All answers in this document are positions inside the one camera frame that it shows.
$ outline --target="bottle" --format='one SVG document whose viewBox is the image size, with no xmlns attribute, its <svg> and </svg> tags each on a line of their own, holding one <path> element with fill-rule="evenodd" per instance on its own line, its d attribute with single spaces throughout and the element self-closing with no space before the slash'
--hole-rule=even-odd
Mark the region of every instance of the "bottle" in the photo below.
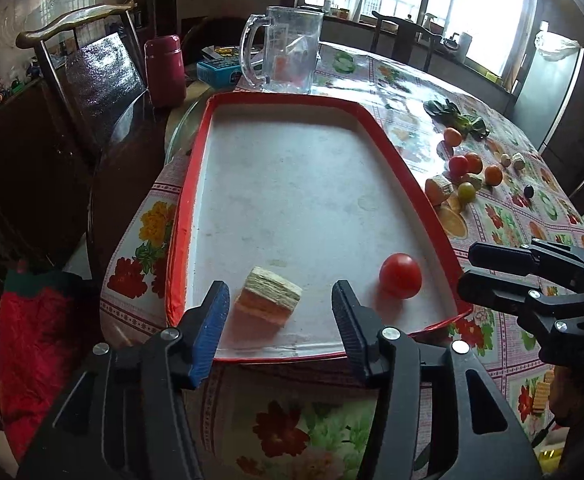
<svg viewBox="0 0 584 480">
<path fill-rule="evenodd" d="M 147 87 L 154 108 L 177 107 L 185 99 L 185 70 L 178 36 L 146 41 Z"/>
<path fill-rule="evenodd" d="M 337 13 L 339 12 L 339 1 L 332 0 L 331 6 L 332 6 L 332 9 L 330 10 L 330 14 L 333 16 L 336 16 Z"/>
</svg>

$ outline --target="tomato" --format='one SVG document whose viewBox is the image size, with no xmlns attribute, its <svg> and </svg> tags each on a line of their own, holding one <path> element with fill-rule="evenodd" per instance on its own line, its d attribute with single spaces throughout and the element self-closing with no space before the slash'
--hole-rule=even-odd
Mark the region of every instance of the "tomato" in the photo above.
<svg viewBox="0 0 584 480">
<path fill-rule="evenodd" d="M 466 174 L 469 170 L 467 159 L 463 155 L 455 155 L 448 161 L 448 168 L 450 168 L 450 175 L 459 178 Z"/>
<path fill-rule="evenodd" d="M 467 204 L 475 199 L 476 190 L 472 184 L 469 182 L 464 182 L 458 186 L 456 194 L 458 195 L 458 199 L 462 204 Z"/>
<path fill-rule="evenodd" d="M 388 256 L 381 266 L 378 279 L 384 290 L 402 300 L 416 296 L 423 282 L 419 264 L 405 253 Z"/>
<path fill-rule="evenodd" d="M 485 183 L 488 186 L 498 186 L 503 180 L 503 172 L 501 168 L 495 164 L 485 168 Z"/>
<path fill-rule="evenodd" d="M 448 146 L 456 148 L 463 141 L 463 136 L 454 128 L 443 130 L 443 140 Z"/>
<path fill-rule="evenodd" d="M 467 173 L 478 175 L 483 171 L 483 161 L 478 153 L 466 153 L 466 159 L 469 165 Z"/>
</svg>

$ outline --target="green vegetable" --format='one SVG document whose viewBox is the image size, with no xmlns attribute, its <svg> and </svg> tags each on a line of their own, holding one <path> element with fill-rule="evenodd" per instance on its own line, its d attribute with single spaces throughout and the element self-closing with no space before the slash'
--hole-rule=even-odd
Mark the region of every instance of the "green vegetable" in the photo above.
<svg viewBox="0 0 584 480">
<path fill-rule="evenodd" d="M 458 106 L 449 99 L 446 99 L 445 104 L 438 101 L 425 101 L 423 108 L 435 121 L 458 130 L 464 139 L 471 134 L 475 139 L 481 140 L 490 134 L 483 118 L 462 114 Z"/>
</svg>

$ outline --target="glass pitcher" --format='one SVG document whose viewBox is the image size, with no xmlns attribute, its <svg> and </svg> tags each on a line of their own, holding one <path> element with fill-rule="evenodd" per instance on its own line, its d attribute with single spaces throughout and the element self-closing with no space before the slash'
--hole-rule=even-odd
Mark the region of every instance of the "glass pitcher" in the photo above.
<svg viewBox="0 0 584 480">
<path fill-rule="evenodd" d="M 241 70 L 248 83 L 268 92 L 309 93 L 322 24 L 322 12 L 289 7 L 268 7 L 265 14 L 251 15 L 240 45 Z M 250 62 L 250 51 L 261 26 L 266 28 L 263 70 L 257 75 Z"/>
</svg>

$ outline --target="metal screw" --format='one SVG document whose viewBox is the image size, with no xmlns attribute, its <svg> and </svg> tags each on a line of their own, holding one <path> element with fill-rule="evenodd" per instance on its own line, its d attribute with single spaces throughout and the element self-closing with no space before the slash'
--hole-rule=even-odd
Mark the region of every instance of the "metal screw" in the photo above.
<svg viewBox="0 0 584 480">
<path fill-rule="evenodd" d="M 161 339 L 164 341 L 174 341 L 179 336 L 178 328 L 166 328 L 161 332 Z"/>
<path fill-rule="evenodd" d="M 401 337 L 401 332 L 395 329 L 393 326 L 386 326 L 381 330 L 381 335 L 390 341 L 399 339 Z"/>
<path fill-rule="evenodd" d="M 457 339 L 452 342 L 452 349 L 457 354 L 467 354 L 470 351 L 470 345 L 462 339 Z"/>
<path fill-rule="evenodd" d="M 107 343 L 96 343 L 96 345 L 92 347 L 92 353 L 94 355 L 105 355 L 109 351 L 110 345 L 108 345 Z"/>
</svg>

